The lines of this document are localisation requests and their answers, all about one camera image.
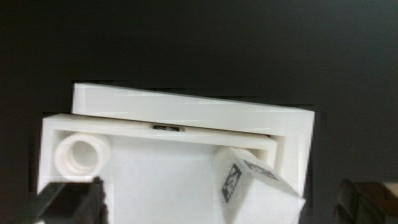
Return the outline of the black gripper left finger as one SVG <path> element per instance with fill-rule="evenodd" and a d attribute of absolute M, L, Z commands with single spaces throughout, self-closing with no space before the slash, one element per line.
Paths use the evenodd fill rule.
<path fill-rule="evenodd" d="M 51 182 L 40 195 L 49 197 L 40 213 L 44 224 L 108 224 L 106 194 L 99 177 L 90 182 Z"/>

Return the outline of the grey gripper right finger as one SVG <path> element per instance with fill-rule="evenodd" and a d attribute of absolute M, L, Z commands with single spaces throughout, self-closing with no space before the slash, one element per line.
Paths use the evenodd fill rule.
<path fill-rule="evenodd" d="M 334 224 L 398 224 L 398 182 L 341 182 Z"/>

